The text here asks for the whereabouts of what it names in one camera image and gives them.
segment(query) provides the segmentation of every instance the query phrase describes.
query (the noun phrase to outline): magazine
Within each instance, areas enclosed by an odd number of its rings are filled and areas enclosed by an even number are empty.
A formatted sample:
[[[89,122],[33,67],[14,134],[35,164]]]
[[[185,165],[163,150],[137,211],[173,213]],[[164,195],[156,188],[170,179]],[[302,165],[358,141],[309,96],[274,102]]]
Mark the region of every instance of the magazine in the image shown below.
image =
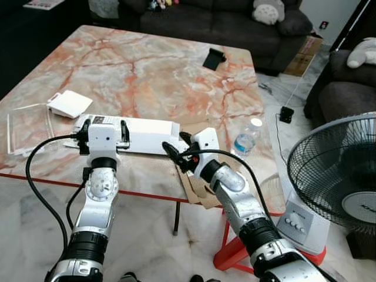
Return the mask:
[[[23,7],[48,11],[59,5],[61,2],[64,2],[64,0],[32,0]]]

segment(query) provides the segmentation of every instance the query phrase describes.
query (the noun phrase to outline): white cable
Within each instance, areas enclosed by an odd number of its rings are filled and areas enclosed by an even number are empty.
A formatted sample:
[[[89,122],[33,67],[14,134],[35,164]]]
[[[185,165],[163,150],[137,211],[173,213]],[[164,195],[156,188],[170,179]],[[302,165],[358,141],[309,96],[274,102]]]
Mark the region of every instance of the white cable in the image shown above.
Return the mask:
[[[305,74],[307,73],[307,71],[308,71],[308,69],[310,68],[310,66],[311,66],[311,64],[312,64],[312,62],[313,62],[313,60],[314,60],[315,57],[316,57],[316,55],[312,58],[310,64],[307,66],[306,70],[304,71],[303,75],[302,75],[301,78],[299,79],[297,86],[295,87],[294,91],[291,93],[290,98],[287,100],[287,102],[286,102],[286,104],[284,105],[284,107],[286,107],[286,106],[288,105],[288,103],[290,102],[291,98],[294,97],[294,94],[295,94],[296,90],[298,89],[298,87],[299,87],[301,81],[303,80],[303,77],[304,77]]]

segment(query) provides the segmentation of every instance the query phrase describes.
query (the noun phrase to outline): clear plastic container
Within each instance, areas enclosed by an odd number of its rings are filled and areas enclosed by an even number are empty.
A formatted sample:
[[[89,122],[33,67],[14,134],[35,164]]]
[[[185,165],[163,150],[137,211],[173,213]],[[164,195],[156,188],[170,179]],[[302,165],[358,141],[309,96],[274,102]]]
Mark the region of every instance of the clear plastic container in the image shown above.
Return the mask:
[[[8,113],[8,154],[28,156],[38,144],[52,137],[46,104],[17,108]]]
[[[250,124],[236,137],[231,153],[241,159],[245,159],[249,156],[253,147],[255,147],[256,142],[260,138],[262,125],[263,122],[260,119],[251,119]]]

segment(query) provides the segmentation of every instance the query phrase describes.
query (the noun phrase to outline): power cord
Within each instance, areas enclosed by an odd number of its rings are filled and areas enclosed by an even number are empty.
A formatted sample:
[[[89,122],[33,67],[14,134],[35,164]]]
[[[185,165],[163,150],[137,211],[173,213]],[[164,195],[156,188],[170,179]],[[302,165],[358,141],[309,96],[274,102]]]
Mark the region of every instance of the power cord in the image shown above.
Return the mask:
[[[272,225],[274,226],[274,228],[277,230],[277,227],[276,225],[274,224],[274,222],[272,221],[271,219],[271,216],[270,216],[270,213],[269,213],[269,210],[268,210],[268,207],[266,206],[266,202],[265,202],[265,199],[264,199],[264,196],[263,196],[263,192],[261,191],[261,188],[260,188],[260,185],[257,181],[257,178],[254,174],[254,172],[252,171],[251,167],[244,161],[242,160],[241,158],[239,158],[238,156],[235,156],[229,152],[226,152],[226,151],[223,151],[223,150],[214,150],[214,149],[207,149],[207,150],[195,150],[195,151],[191,151],[191,152],[184,152],[184,153],[181,153],[179,154],[180,157],[185,157],[185,156],[192,156],[192,155],[199,155],[199,154],[203,154],[203,153],[216,153],[216,154],[220,154],[220,155],[225,155],[225,156],[228,156],[236,161],[238,161],[239,163],[241,163],[246,169],[247,171],[250,173],[251,177],[252,177],[252,180],[253,180],[253,183],[256,187],[256,190],[257,190],[257,194],[260,198],[260,201],[261,201],[261,204],[265,210],[265,214],[267,215],[267,217],[270,219]],[[319,271],[329,282],[337,282],[333,277],[331,277],[326,271],[324,271],[321,267],[317,266],[316,264],[314,264],[311,260],[309,260],[308,258],[306,258],[316,269],[317,271]]]
[[[279,129],[278,129],[278,119],[277,119],[277,116],[280,116],[279,113],[276,113],[276,128],[277,128],[277,140],[278,140],[278,146],[279,146],[279,149],[280,149],[280,156],[284,162],[284,164],[287,166],[287,161],[286,159],[283,157],[282,155],[282,148],[281,148],[281,140],[280,140],[280,134],[279,134]]]
[[[72,197],[69,199],[68,203],[66,204],[66,209],[65,209],[65,215],[66,215],[66,219],[68,221],[68,224],[69,224],[69,227],[71,230],[73,230],[73,222],[72,222],[72,219],[71,219],[71,211],[70,211],[70,206],[72,205],[73,201],[76,199],[77,195],[81,192],[81,190],[85,187],[85,184],[86,184],[86,180],[84,180],[82,182],[82,184],[80,185],[80,187],[78,187],[78,189],[76,190],[76,192],[74,192],[74,194],[72,195]]]
[[[76,135],[72,134],[72,135],[57,136],[57,137],[53,137],[53,138],[50,138],[50,139],[43,141],[42,143],[37,145],[37,147],[35,147],[34,150],[31,152],[30,156],[28,157],[28,160],[26,161],[26,168],[25,168],[26,179],[27,179],[27,181],[30,185],[31,190],[34,192],[35,196],[42,202],[42,204],[48,209],[48,211],[54,216],[54,218],[56,219],[56,221],[58,222],[58,224],[60,226],[60,229],[61,229],[61,232],[62,232],[62,235],[63,235],[63,252],[62,252],[62,255],[63,255],[64,251],[66,250],[66,248],[68,246],[68,236],[67,236],[67,233],[66,233],[64,222],[61,219],[58,212],[46,201],[46,199],[37,190],[36,186],[34,185],[33,179],[31,178],[30,166],[31,166],[31,162],[32,162],[35,154],[46,144],[53,142],[53,141],[57,141],[57,140],[74,139],[74,138],[76,138]]]
[[[289,99],[287,100],[286,104],[284,104],[284,107],[287,107],[288,103],[290,103],[290,100],[294,97],[294,94],[296,92],[296,90],[298,90],[298,87],[300,85],[300,83],[303,81],[303,77],[305,76],[305,74],[307,73],[307,71],[309,70],[311,64],[313,62],[313,59],[311,60],[310,64],[307,66],[306,70],[304,71],[304,73],[302,74],[302,76],[300,77],[299,81],[298,81],[298,84],[296,85],[294,91],[291,93]]]

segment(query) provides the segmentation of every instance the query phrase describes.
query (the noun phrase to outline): bottle cap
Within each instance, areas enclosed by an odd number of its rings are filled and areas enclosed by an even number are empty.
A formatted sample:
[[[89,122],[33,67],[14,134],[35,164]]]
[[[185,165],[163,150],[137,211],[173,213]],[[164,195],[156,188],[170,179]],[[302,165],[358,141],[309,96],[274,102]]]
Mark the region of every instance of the bottle cap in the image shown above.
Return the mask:
[[[258,118],[251,119],[250,128],[252,130],[255,130],[255,131],[261,130],[262,125],[263,125],[263,121],[261,119],[258,119]]]

